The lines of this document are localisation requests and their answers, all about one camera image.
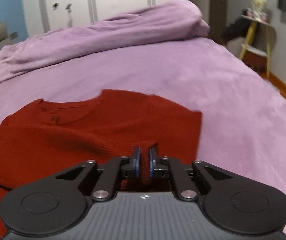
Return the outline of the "dark red knit cardigan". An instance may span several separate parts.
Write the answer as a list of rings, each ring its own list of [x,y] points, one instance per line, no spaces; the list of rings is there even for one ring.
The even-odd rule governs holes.
[[[150,182],[148,151],[183,163],[195,160],[202,113],[156,95],[105,89],[81,102],[35,100],[0,123],[0,201],[10,189],[86,160],[99,164],[142,153],[142,182]],[[0,238],[5,234],[0,219]]]

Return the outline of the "purple bed sheet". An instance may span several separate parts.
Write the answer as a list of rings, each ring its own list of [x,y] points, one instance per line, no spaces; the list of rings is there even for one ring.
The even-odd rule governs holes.
[[[201,111],[199,159],[286,194],[285,98],[207,38],[104,51],[3,81],[0,122],[36,99],[84,101],[103,89],[155,94]]]

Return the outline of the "purple duvet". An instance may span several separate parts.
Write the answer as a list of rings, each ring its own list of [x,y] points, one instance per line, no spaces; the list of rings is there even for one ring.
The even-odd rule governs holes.
[[[201,10],[187,0],[124,12],[85,27],[34,35],[0,50],[0,83],[35,69],[102,51],[207,37]]]

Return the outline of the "yellow wooden side table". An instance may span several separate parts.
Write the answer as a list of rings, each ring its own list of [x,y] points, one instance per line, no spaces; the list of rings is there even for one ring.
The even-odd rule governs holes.
[[[257,68],[259,71],[264,70],[265,76],[270,77],[271,54],[275,47],[277,34],[274,27],[262,20],[254,17],[242,15],[243,19],[250,21],[249,29],[246,33],[244,42],[241,44],[242,49],[239,59],[245,62],[250,56],[260,58],[260,62],[265,63],[263,66],[249,65],[252,69]]]

